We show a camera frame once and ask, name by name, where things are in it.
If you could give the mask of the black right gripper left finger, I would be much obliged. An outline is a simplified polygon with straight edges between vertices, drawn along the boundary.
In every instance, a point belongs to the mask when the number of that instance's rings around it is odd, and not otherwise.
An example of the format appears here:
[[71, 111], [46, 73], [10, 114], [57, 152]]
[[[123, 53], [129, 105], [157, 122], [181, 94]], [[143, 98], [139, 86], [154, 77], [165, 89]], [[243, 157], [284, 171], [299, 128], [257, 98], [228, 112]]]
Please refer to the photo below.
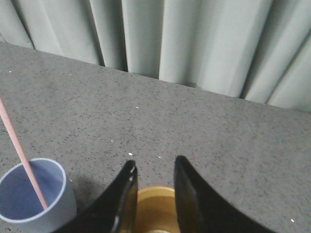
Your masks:
[[138, 202], [136, 162], [128, 160], [108, 188], [56, 233], [132, 233]]

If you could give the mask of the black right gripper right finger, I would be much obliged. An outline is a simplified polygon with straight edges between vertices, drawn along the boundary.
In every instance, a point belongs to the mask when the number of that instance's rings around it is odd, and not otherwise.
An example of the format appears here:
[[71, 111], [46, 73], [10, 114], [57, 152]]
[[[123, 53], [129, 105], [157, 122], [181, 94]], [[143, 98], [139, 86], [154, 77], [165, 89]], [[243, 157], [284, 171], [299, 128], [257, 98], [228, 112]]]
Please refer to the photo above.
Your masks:
[[186, 156], [174, 163], [177, 222], [182, 233], [272, 233], [218, 194]]

